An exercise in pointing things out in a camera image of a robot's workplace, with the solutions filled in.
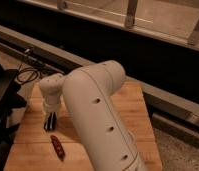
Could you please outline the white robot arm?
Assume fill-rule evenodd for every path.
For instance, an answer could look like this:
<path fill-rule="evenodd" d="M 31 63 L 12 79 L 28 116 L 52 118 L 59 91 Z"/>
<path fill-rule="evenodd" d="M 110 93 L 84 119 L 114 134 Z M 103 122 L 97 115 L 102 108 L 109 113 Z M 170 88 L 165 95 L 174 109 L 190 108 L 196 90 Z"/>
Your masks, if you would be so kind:
<path fill-rule="evenodd" d="M 125 78 L 122 65 L 109 60 L 39 82 L 44 129 L 55 128 L 60 107 L 65 106 L 95 171 L 148 171 L 111 100 Z"/>

